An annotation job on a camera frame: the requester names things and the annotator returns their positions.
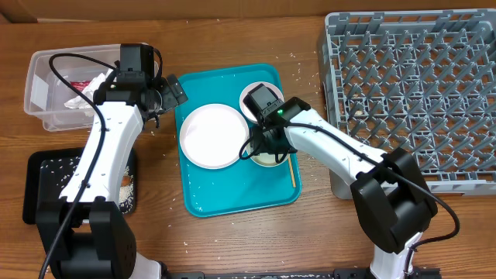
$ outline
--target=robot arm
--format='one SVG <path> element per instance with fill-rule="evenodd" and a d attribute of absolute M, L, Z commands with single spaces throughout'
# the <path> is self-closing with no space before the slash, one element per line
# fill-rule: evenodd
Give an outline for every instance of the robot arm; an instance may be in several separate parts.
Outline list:
<path fill-rule="evenodd" d="M 160 58 L 158 74 L 153 72 L 153 53 Z M 136 252 L 136 240 L 119 211 L 120 181 L 136 138 L 149 119 L 186 102 L 174 75 L 161 77 L 160 52 L 143 44 L 121 45 L 120 61 L 94 94 L 94 103 L 103 115 L 105 140 L 79 203 L 71 215 L 71 227 L 60 230 L 69 207 L 74 203 L 81 182 L 88 172 L 101 136 L 101 120 L 95 115 L 93 127 L 74 175 L 57 201 L 42 201 L 36 225 L 55 278 L 132 278 L 158 279 L 167 268 Z M 90 233 L 72 228 L 88 222 Z M 60 242 L 53 246 L 55 236 Z"/>
<path fill-rule="evenodd" d="M 90 187 L 84 190 L 81 202 L 93 202 L 99 196 L 119 206 L 119 182 L 124 176 L 131 148 L 143 130 L 143 119 L 137 105 L 130 106 L 125 102 L 105 102 L 98 108 L 105 117 L 107 132 L 95 172 L 88 182 Z M 71 180 L 60 193 L 60 197 L 67 197 L 68 202 L 74 201 L 81 181 L 88 172 L 100 139 L 101 127 L 96 115 L 81 160 Z"/>
<path fill-rule="evenodd" d="M 320 126 L 377 162 L 381 162 L 381 155 L 386 153 L 341 132 L 327 123 L 312 108 L 298 113 L 290 122 Z M 350 185 L 357 179 L 356 175 L 360 172 L 368 172 L 374 167 L 322 133 L 293 126 L 285 128 L 284 131 L 292 147 L 311 155 L 332 171 L 332 192 L 338 198 L 351 198 Z"/>
<path fill-rule="evenodd" d="M 428 191 L 413 157 L 401 149 L 387 154 L 362 144 L 328 124 L 302 100 L 291 98 L 284 103 L 261 86 L 249 92 L 243 102 L 259 123 L 252 128 L 254 155 L 304 151 L 325 164 L 334 174 L 332 178 L 339 178 L 332 179 L 332 184 L 344 189 L 339 194 L 353 196 L 360 225 L 375 244 L 374 260 L 367 270 L 367 278 L 406 278 L 409 247 L 420 240 L 430 219 L 437 213 L 437 207 L 418 189 L 398 183 L 383 168 L 391 168 Z M 321 132 L 333 134 L 378 162 L 380 167 L 360 159 L 326 133 L 298 124 L 316 126 L 324 130 Z M 397 187 L 387 195 L 381 187 L 384 184 L 396 184 Z M 410 261 L 408 273 L 412 271 Z"/>

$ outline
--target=small bowl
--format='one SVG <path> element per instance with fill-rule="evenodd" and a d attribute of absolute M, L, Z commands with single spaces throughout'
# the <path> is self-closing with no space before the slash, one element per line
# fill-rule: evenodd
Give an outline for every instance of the small bowl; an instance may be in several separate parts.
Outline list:
<path fill-rule="evenodd" d="M 252 153 L 252 148 L 251 148 L 251 144 L 248 144 L 248 146 L 246 146 L 246 151 L 248 154 Z M 280 162 L 279 164 L 276 163 L 276 158 L 273 154 L 269 154 L 269 153 L 260 153 L 259 155 L 256 155 L 256 156 L 252 156 L 250 159 L 255 162 L 255 164 L 261 166 L 261 167 L 277 167 L 279 166 L 280 164 L 284 163 L 286 160 L 288 160 L 289 158 L 289 155 L 288 154 L 284 160 L 282 162 Z"/>
<path fill-rule="evenodd" d="M 257 124 L 257 118 L 255 118 L 255 115 L 253 115 L 253 113 L 251 113 L 251 111 L 245 106 L 245 104 L 243 103 L 243 99 L 248 95 L 248 92 L 253 90 L 259 84 L 265 85 L 267 88 L 272 90 L 272 92 L 275 93 L 279 99 L 284 101 L 284 96 L 282 95 L 281 90 L 279 90 L 279 88 L 277 88 L 277 86 L 275 86 L 269 82 L 257 81 L 257 82 L 253 82 L 252 84 L 246 86 L 243 89 L 243 91 L 241 92 L 241 96 L 239 97 L 239 107 L 241 108 L 241 112 L 245 115 L 245 117 L 250 122 L 255 123 L 255 124 Z"/>

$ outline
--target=wooden table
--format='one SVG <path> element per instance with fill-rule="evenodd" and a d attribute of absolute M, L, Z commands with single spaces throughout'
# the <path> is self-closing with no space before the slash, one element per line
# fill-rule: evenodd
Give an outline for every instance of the wooden table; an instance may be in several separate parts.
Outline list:
<path fill-rule="evenodd" d="M 21 219 L 29 156 L 38 150 L 83 146 L 88 138 L 86 129 L 49 133 L 40 120 L 22 110 L 29 59 L 35 51 L 147 42 L 162 53 L 164 73 L 177 75 L 269 63 L 279 71 L 287 96 L 297 95 L 325 115 L 314 51 L 323 26 L 322 17 L 0 26 L 0 277 L 34 278 L 45 257 L 36 227 Z M 155 136 L 142 133 L 135 144 L 138 206 L 126 218 L 145 257 L 163 261 L 172 271 L 205 273 L 370 264 L 373 245 L 360 228 L 353 202 L 335 198 L 329 171 L 304 153 L 298 154 L 304 188 L 293 205 L 210 219 L 193 217 L 183 206 L 174 114 L 161 120 Z M 444 278 L 494 277 L 496 197 L 446 201 L 460 217 L 461 234 L 423 246 L 415 265 L 441 267 Z M 425 235 L 452 228 L 452 219 L 440 209 Z"/>

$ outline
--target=black tray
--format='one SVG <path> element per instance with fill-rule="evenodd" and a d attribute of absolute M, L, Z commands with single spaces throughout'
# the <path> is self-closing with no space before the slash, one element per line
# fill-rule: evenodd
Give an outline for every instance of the black tray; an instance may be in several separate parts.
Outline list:
<path fill-rule="evenodd" d="M 28 160 L 26 175 L 26 190 L 24 191 L 24 206 L 22 220 L 28 225 L 35 224 L 36 209 L 40 201 L 57 200 L 62 189 L 72 177 L 79 159 L 83 153 L 82 147 L 64 150 L 47 150 L 33 153 Z M 136 207 L 136 152 L 131 154 L 126 167 L 132 177 L 133 191 L 129 198 L 119 204 L 123 214 L 134 212 Z"/>

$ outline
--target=clear plastic container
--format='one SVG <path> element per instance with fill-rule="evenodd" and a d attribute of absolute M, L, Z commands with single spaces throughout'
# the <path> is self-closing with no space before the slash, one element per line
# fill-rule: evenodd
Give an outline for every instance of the clear plastic container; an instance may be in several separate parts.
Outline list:
<path fill-rule="evenodd" d="M 24 94 L 24 112 L 43 120 L 47 131 L 63 131 L 91 126 L 93 109 L 70 109 L 64 103 L 77 97 L 51 71 L 48 60 L 56 53 L 79 53 L 113 65 L 120 57 L 120 45 L 83 46 L 38 51 L 31 57 Z M 107 68 L 76 57 L 58 57 L 53 65 L 68 81 L 90 81 Z"/>

